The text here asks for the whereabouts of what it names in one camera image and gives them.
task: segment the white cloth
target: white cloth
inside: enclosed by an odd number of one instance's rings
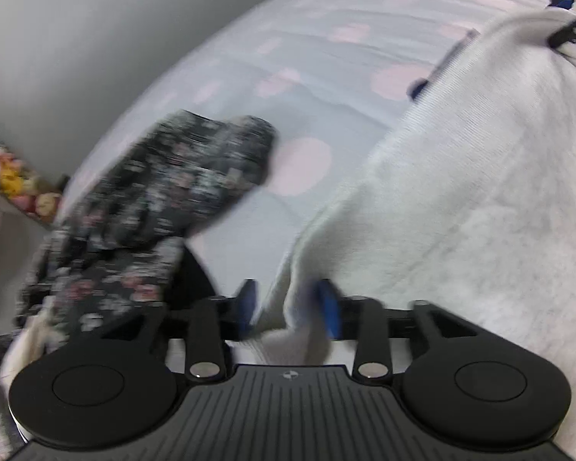
[[[490,24],[425,90],[295,243],[258,323],[276,329],[264,362],[324,358],[318,279],[389,307],[428,299],[564,371],[557,442],[576,457],[576,45],[545,44],[574,18]]]

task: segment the polka dot bed sheet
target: polka dot bed sheet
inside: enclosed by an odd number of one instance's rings
[[[135,102],[73,176],[60,216],[167,113],[259,116],[279,133],[266,184],[189,243],[222,294],[254,278],[264,298],[298,232],[397,126],[409,85],[469,29],[548,1],[269,0]]]

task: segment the gray wall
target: gray wall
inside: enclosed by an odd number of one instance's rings
[[[263,0],[0,0],[0,137],[72,174],[154,78]]]

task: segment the bed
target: bed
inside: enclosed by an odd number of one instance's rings
[[[280,134],[266,184],[189,244],[219,292],[254,278],[264,300],[299,230],[397,124],[412,82],[469,29],[548,1],[270,0],[149,87],[73,175],[59,218],[167,113],[259,116]]]

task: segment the floral garment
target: floral garment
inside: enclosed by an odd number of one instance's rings
[[[46,238],[17,325],[54,295],[53,350],[139,303],[180,309],[213,294],[184,238],[262,183],[274,138],[251,116],[180,111],[158,122]],[[0,460],[20,443],[15,428],[0,394]]]

